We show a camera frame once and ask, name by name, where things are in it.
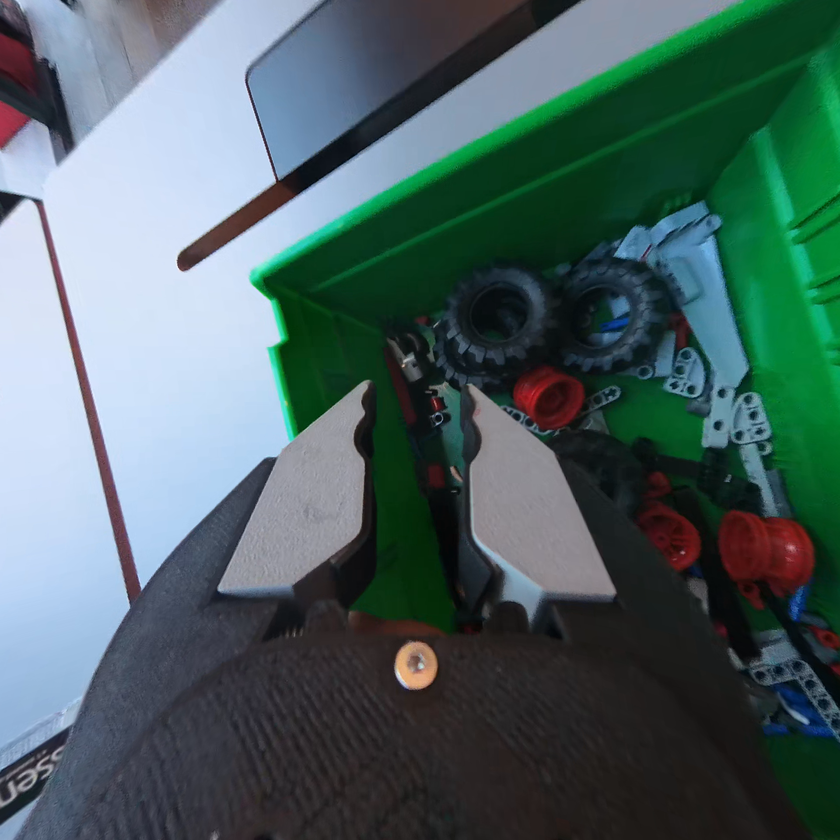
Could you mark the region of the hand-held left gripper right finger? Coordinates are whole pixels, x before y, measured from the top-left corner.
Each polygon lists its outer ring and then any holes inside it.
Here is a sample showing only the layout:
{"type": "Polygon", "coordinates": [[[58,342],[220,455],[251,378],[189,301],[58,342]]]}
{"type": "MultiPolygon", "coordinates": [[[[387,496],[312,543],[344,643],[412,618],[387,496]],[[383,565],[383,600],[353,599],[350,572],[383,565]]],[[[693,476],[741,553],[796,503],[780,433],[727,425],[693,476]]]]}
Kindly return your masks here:
{"type": "Polygon", "coordinates": [[[520,606],[531,629],[553,604],[614,603],[616,587],[560,462],[474,385],[461,392],[459,586],[489,616],[520,606]]]}

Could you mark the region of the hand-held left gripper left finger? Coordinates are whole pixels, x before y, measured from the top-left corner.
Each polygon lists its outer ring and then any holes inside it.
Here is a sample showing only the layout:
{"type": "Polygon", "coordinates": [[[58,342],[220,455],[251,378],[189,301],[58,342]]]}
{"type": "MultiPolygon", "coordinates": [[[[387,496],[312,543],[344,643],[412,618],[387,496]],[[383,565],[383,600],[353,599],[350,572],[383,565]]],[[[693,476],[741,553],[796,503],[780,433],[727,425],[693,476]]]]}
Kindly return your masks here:
{"type": "Polygon", "coordinates": [[[354,604],[376,570],[373,431],[364,380],[278,455],[217,592],[295,607],[354,604]]]}

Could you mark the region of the long black red lego beam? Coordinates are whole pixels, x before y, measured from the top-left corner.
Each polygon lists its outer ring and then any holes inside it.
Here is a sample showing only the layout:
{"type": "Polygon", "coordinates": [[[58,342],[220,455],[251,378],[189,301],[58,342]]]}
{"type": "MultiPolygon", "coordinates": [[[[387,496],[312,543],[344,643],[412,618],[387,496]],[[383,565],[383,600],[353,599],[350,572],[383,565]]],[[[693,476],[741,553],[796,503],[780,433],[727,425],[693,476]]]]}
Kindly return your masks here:
{"type": "Polygon", "coordinates": [[[438,558],[455,608],[455,629],[475,635],[484,620],[467,605],[458,567],[464,480],[446,448],[445,433],[454,429],[454,422],[443,387],[433,381],[430,351],[417,330],[385,336],[385,365],[413,453],[416,483],[431,513],[438,558]]]}

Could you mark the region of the green plastic bin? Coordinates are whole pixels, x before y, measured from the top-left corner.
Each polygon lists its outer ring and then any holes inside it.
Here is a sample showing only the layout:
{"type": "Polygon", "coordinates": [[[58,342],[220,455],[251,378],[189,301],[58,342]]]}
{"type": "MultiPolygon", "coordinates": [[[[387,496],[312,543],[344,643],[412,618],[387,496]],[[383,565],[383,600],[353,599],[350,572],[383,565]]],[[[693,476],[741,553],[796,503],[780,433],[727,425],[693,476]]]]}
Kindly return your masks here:
{"type": "MultiPolygon", "coordinates": [[[[357,380],[381,378],[378,319],[438,305],[457,275],[493,257],[551,269],[597,239],[705,198],[752,381],[769,405],[794,509],[816,541],[813,605],[838,622],[838,2],[744,2],[583,83],[370,200],[255,269],[275,309],[269,350],[290,439],[357,380]]],[[[446,781],[412,717],[413,693],[353,705],[351,752],[310,752],[287,778],[280,838],[624,835],[648,804],[665,822],[641,838],[723,838],[715,801],[687,760],[660,771],[647,732],[580,734],[560,715],[623,698],[578,681],[567,657],[465,665],[455,688],[501,690],[501,706],[457,700],[455,728],[479,762],[446,781]],[[512,681],[498,681],[513,665],[512,681]]]]}

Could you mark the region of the red lego wheel hub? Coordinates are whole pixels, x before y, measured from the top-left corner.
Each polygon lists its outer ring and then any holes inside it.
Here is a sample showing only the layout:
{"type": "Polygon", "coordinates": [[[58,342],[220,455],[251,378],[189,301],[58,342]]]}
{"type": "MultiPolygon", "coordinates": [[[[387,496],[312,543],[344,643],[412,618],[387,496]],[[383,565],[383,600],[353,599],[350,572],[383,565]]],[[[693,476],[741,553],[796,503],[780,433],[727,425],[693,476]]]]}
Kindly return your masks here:
{"type": "Polygon", "coordinates": [[[537,426],[553,431],[568,426],[579,415],[585,386],[572,375],[541,364],[517,379],[512,400],[537,426]]]}
{"type": "Polygon", "coordinates": [[[717,544],[724,570],[758,610],[763,609],[760,583],[768,585],[773,595],[792,595],[808,584],[814,572],[812,539],[791,519],[729,511],[720,521],[717,544]]]}
{"type": "Polygon", "coordinates": [[[698,530],[671,507],[651,500],[638,513],[636,522],[676,572],[685,572],[698,561],[702,548],[698,530]]]}

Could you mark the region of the black rubber lego tyre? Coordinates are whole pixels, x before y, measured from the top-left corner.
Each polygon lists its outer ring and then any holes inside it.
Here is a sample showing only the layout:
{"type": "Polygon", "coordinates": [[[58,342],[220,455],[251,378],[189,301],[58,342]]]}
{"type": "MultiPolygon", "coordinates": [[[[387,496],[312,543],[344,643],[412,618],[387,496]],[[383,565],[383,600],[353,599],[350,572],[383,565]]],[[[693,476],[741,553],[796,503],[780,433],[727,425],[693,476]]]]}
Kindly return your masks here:
{"type": "Polygon", "coordinates": [[[474,269],[451,291],[435,326],[445,371],[511,377],[545,358],[560,336],[560,299],[548,281],[509,262],[474,269]]]}
{"type": "Polygon", "coordinates": [[[556,358],[583,373],[615,374],[646,362],[664,335],[669,290],[649,266],[614,256],[585,260],[563,282],[556,358]],[[627,323],[613,341],[596,339],[595,315],[625,302],[627,323]]]}

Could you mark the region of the large grey lego panel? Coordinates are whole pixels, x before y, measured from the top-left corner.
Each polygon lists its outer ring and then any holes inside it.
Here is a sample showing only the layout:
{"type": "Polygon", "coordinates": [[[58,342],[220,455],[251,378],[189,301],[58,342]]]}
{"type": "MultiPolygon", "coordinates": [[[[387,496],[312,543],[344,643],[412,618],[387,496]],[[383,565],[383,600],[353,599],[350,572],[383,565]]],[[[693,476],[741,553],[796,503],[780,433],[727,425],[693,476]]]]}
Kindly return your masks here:
{"type": "Polygon", "coordinates": [[[635,226],[615,257],[653,268],[670,290],[706,355],[715,386],[735,390],[749,370],[718,251],[721,218],[705,202],[688,205],[654,226],[635,226]]]}

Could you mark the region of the clear bag with black label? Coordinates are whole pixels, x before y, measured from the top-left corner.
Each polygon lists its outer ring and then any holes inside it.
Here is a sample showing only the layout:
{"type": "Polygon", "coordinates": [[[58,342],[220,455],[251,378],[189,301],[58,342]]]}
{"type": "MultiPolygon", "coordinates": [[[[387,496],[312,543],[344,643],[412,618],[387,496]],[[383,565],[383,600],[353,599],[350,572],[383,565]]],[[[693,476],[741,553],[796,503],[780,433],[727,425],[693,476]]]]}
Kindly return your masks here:
{"type": "Polygon", "coordinates": [[[1,748],[1,838],[13,838],[53,776],[82,698],[44,717],[1,748]]]}

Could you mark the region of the red and black object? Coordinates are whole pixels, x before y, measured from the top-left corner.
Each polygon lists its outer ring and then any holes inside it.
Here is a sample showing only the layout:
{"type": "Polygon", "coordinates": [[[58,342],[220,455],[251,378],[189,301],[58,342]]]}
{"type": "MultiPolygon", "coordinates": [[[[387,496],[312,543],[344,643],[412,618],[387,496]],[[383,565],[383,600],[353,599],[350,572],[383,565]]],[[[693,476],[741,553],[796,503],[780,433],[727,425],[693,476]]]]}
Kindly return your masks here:
{"type": "Polygon", "coordinates": [[[57,70],[37,48],[19,2],[1,2],[1,218],[39,200],[75,141],[57,70]]]}

